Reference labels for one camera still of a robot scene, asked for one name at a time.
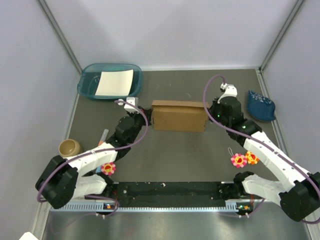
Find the brown cardboard box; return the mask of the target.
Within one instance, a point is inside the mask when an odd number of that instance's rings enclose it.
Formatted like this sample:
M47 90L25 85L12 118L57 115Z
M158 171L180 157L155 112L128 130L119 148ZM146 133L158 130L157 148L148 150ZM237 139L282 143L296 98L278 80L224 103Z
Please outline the brown cardboard box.
M153 127L156 131L205 131L209 104L201 101L154 100L151 104Z

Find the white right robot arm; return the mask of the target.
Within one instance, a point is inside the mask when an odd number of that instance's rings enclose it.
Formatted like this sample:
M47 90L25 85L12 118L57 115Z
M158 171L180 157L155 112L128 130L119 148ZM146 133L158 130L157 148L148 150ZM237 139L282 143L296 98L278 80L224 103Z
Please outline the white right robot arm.
M252 172L239 173L235 177L233 192L239 198L257 195L281 207L284 213L296 222L318 224L307 217L320 207L320 174L311 173L291 160L277 148L254 121L244 118L237 89L232 84L222 83L222 95L205 109L210 120L226 130L231 139L245 150L257 156L274 176L276 181L259 177Z

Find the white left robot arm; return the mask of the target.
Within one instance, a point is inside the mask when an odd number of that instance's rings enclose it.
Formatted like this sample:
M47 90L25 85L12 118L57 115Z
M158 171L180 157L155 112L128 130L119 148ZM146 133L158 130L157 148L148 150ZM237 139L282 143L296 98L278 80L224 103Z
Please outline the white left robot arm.
M106 199L113 194L110 178L95 170L122 159L142 141L140 131L147 133L153 109L138 106L136 101L135 97L115 100L127 115L118 121L114 133L102 144L71 157L56 155L49 161L35 184L38 202L48 202L54 209L60 209L76 198L98 196Z

